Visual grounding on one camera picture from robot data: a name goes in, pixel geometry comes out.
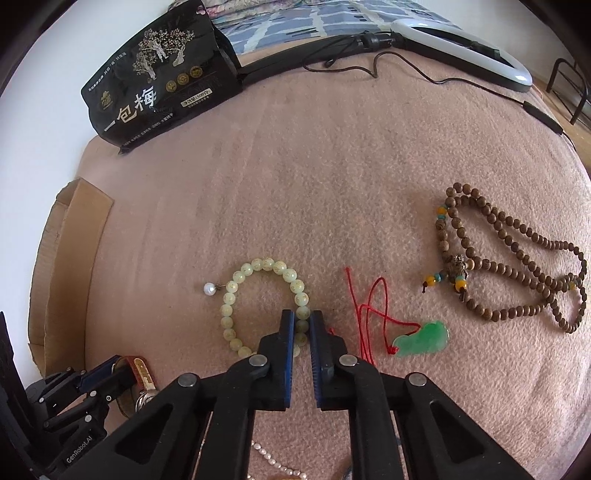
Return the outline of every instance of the pale green bead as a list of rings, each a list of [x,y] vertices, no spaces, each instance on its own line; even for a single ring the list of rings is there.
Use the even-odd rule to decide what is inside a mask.
[[[308,294],[305,291],[298,293],[295,296],[294,300],[295,300],[295,304],[298,307],[305,307],[306,305],[308,305],[308,302],[310,301],[310,299],[308,298]]]
[[[308,323],[308,320],[298,320],[295,323],[295,331],[297,333],[306,333],[309,329],[310,329],[310,324]]]
[[[244,263],[240,267],[240,271],[244,273],[247,277],[252,275],[252,265],[250,263]]]
[[[232,340],[230,340],[230,348],[237,352],[238,350],[240,350],[240,348],[242,348],[242,340],[240,340],[239,338],[233,338]]]
[[[232,275],[232,278],[236,283],[242,283],[246,280],[246,275],[242,273],[240,270],[237,270],[234,272],[234,275]]]
[[[231,317],[233,311],[234,311],[234,309],[232,308],[232,305],[228,305],[227,303],[225,303],[224,305],[222,305],[220,307],[220,312],[222,313],[222,317]]]
[[[225,329],[232,328],[234,326],[234,320],[232,320],[232,317],[222,317],[221,324]]]
[[[223,296],[223,302],[226,305],[234,305],[234,302],[236,302],[236,296],[233,293],[226,293]]]
[[[238,350],[238,356],[240,358],[247,358],[252,355],[252,350],[250,350],[247,346],[241,346],[240,350]]]
[[[233,328],[227,328],[223,331],[223,339],[227,342],[236,338],[236,332]]]
[[[228,293],[236,293],[238,291],[238,283],[230,280],[228,283],[226,283],[226,290]]]
[[[279,260],[273,263],[273,272],[275,272],[277,275],[283,275],[285,269],[287,269],[287,265],[285,264],[285,262]]]
[[[266,272],[270,272],[271,270],[273,270],[274,263],[275,263],[275,260],[273,260],[270,257],[267,257],[266,259],[264,259],[262,261],[262,269]]]
[[[296,333],[294,336],[294,342],[296,345],[304,346],[308,343],[308,337],[305,333]]]
[[[283,280],[285,280],[287,283],[296,281],[296,278],[297,273],[293,268],[288,268],[283,272]]]
[[[251,262],[251,267],[255,272],[259,272],[262,270],[262,260],[260,258],[255,258]]]
[[[299,278],[294,280],[290,283],[290,290],[293,293],[301,293],[304,291],[304,282],[302,282]]]
[[[310,309],[307,306],[298,307],[298,309],[295,311],[295,316],[300,320],[307,320],[310,318]]]

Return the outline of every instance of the metal screw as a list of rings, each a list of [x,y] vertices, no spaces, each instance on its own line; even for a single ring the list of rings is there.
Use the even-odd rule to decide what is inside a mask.
[[[267,364],[267,357],[258,353],[256,355],[252,355],[248,359],[248,363],[250,363],[253,367],[264,367]]]
[[[341,355],[339,358],[339,363],[344,367],[354,367],[357,365],[357,357],[354,355]]]
[[[197,375],[195,374],[182,374],[179,378],[178,378],[178,384],[181,387],[192,387],[197,383]]]
[[[424,387],[427,385],[427,377],[423,374],[413,373],[408,376],[408,381],[415,387]]]

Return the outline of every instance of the cardboard box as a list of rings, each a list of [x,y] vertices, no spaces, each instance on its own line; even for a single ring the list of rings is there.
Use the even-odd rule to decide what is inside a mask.
[[[29,348],[44,377],[85,367],[86,307],[100,236],[113,200],[86,180],[57,194],[31,283]]]

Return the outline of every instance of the black cable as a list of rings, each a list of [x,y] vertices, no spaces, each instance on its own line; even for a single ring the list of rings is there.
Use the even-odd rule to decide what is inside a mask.
[[[340,72],[350,72],[352,70],[361,70],[362,72],[365,72],[368,75],[370,75],[372,78],[377,79],[378,78],[378,59],[380,57],[382,57],[383,55],[394,55],[395,57],[398,57],[404,63],[406,63],[412,69],[414,69],[421,77],[423,77],[428,82],[430,82],[430,83],[432,83],[434,85],[443,85],[444,83],[447,83],[447,82],[462,82],[462,83],[467,83],[468,85],[472,85],[474,87],[477,87],[480,90],[484,90],[485,92],[491,93],[491,94],[493,94],[493,95],[495,95],[497,97],[504,98],[505,100],[510,100],[511,102],[516,103],[517,105],[520,105],[528,114],[530,114],[531,116],[537,118],[544,125],[546,125],[552,131],[554,131],[557,135],[566,137],[569,140],[569,142],[571,143],[571,145],[573,146],[574,151],[575,152],[577,151],[577,148],[574,146],[574,142],[566,134],[566,132],[560,126],[560,124],[558,122],[556,122],[552,117],[550,117],[549,115],[547,115],[545,112],[543,112],[542,110],[540,110],[536,106],[532,105],[531,103],[529,103],[529,102],[521,102],[521,101],[519,101],[519,100],[517,100],[517,99],[515,99],[513,97],[510,97],[508,95],[504,95],[503,93],[499,93],[499,92],[497,92],[495,90],[492,90],[492,89],[490,89],[488,87],[485,87],[484,85],[480,85],[479,83],[473,82],[471,80],[459,78],[459,77],[448,77],[448,78],[445,78],[443,80],[434,80],[429,75],[427,75],[426,73],[424,73],[420,68],[418,68],[414,63],[410,62],[405,57],[403,57],[402,55],[400,55],[400,53],[395,52],[395,51],[389,51],[388,50],[388,51],[382,51],[382,52],[378,53],[374,57],[374,70],[373,71],[372,70],[369,70],[369,69],[367,69],[365,67],[359,66],[359,65],[354,65],[352,67],[345,67],[345,68],[342,68],[342,69],[328,69],[328,68],[326,68],[324,70],[314,69],[314,68],[308,67],[308,65],[306,65],[305,63],[302,66],[304,67],[304,69],[308,70],[308,72],[314,72],[314,73],[340,73]],[[334,60],[329,60],[329,61],[325,62],[324,63],[325,66],[331,66],[332,64],[334,64],[334,62],[338,58],[339,57],[336,56],[336,58]]]

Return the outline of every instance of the wooden bead necklace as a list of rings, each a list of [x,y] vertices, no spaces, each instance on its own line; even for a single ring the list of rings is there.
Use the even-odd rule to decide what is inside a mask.
[[[583,252],[580,251],[579,247],[566,241],[548,240],[546,237],[534,232],[531,227],[528,227],[521,220],[513,218],[499,208],[492,206],[480,195],[478,189],[473,189],[468,184],[462,186],[460,183],[455,183],[453,187],[446,190],[446,195],[445,205],[437,209],[437,220],[435,222],[439,248],[446,267],[439,273],[430,275],[425,279],[423,292],[427,287],[448,278],[459,294],[460,301],[466,305],[468,310],[475,312],[485,320],[492,320],[493,322],[506,320],[507,318],[538,315],[550,305],[559,328],[566,333],[574,333],[583,321],[585,309],[587,308],[587,294],[583,287],[583,280],[587,274],[587,261],[584,259]],[[466,229],[461,218],[458,216],[458,207],[460,206],[471,206],[480,211],[486,217],[488,223],[496,230],[499,239],[504,241],[505,245],[511,249],[529,272],[523,272],[509,265],[479,257],[472,246],[470,238],[466,235]],[[452,219],[452,227],[455,229],[457,237],[460,238],[460,243],[466,253],[465,257],[464,255],[451,255],[449,253],[449,237],[446,230],[447,217]],[[536,262],[521,249],[519,243],[513,239],[513,236],[509,234],[504,226],[514,228],[517,232],[530,238],[533,243],[541,245],[547,250],[568,250],[574,253],[581,262],[579,275],[568,273],[560,278],[553,278],[545,274]],[[541,296],[540,301],[533,305],[518,305],[510,309],[492,310],[485,308],[469,296],[467,278],[470,270],[488,270],[518,281],[524,287],[529,287],[539,293]],[[555,296],[559,292],[566,293],[577,288],[580,291],[582,303],[574,322],[570,322],[562,316]]]

